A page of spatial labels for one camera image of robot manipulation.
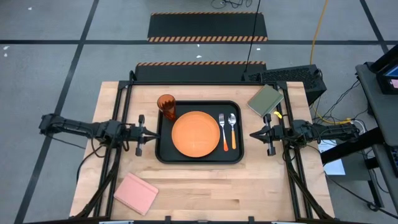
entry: orange handle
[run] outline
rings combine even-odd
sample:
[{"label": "orange handle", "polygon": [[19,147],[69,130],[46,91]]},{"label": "orange handle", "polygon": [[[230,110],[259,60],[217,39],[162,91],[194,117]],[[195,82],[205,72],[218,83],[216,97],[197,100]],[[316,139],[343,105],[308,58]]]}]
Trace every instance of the orange handle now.
[{"label": "orange handle", "polygon": [[226,144],[226,140],[224,139],[224,151],[228,151],[228,146]]},{"label": "orange handle", "polygon": [[232,130],[232,148],[236,149],[235,131],[234,130]]}]

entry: wooden tabletop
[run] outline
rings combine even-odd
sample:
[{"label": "wooden tabletop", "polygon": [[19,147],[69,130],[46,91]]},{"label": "wooden tabletop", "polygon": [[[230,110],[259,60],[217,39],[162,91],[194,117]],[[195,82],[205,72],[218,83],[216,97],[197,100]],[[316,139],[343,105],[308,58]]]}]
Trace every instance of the wooden tabletop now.
[{"label": "wooden tabletop", "polygon": [[[103,82],[93,121],[111,119],[117,92],[117,82]],[[282,145],[275,142],[277,154],[267,156],[267,144],[249,137],[263,127],[262,119],[246,103],[261,86],[133,86],[128,123],[137,123],[140,114],[145,115],[148,130],[156,131],[160,95],[168,93],[177,100],[232,100],[242,115],[244,157],[233,165],[170,165],[156,159],[155,141],[142,149],[142,157],[135,150],[123,151],[118,173],[118,185],[130,172],[159,189],[159,194],[145,216],[136,213],[115,200],[112,219],[115,220],[224,220],[245,221],[254,216],[256,221],[293,221],[294,213]],[[311,121],[302,83],[288,83],[289,97],[294,119]],[[278,124],[273,115],[272,125]],[[88,144],[85,156],[92,152]],[[314,149],[301,149],[309,191],[325,211],[333,216],[328,186],[320,155]],[[81,168],[70,215],[76,215],[87,204],[98,188],[103,159],[90,157]],[[297,189],[299,201],[302,194]],[[103,200],[101,214],[104,214]],[[300,204],[305,217],[303,203]]]}]

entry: fork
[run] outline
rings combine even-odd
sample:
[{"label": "fork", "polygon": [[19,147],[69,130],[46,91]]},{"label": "fork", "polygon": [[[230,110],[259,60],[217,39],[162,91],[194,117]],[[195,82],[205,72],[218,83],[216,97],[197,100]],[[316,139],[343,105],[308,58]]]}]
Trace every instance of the fork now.
[{"label": "fork", "polygon": [[228,145],[226,144],[226,140],[225,140],[225,132],[224,132],[224,114],[219,114],[218,115],[218,121],[220,122],[220,126],[222,127],[223,130],[223,139],[224,139],[224,151],[228,151]]}]

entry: black tray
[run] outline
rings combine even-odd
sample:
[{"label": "black tray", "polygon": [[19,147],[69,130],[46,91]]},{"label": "black tray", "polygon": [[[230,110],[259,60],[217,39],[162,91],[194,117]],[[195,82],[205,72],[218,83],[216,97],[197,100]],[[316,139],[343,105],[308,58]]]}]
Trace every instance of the black tray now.
[{"label": "black tray", "polygon": [[[241,121],[241,109],[232,101],[176,101],[177,117],[190,111],[202,111],[212,116],[218,123],[218,114],[224,113],[225,138],[228,145],[228,152],[223,149],[223,142],[218,142],[216,149],[207,156],[192,158],[183,155],[174,146],[172,141],[172,128],[174,122],[169,121],[162,112],[159,112],[157,133],[160,139],[156,140],[156,158],[166,164],[235,164],[239,162],[244,154],[243,132]],[[234,113],[236,124],[234,125],[236,137],[236,149],[232,149],[231,125],[228,123],[228,116]]]}]

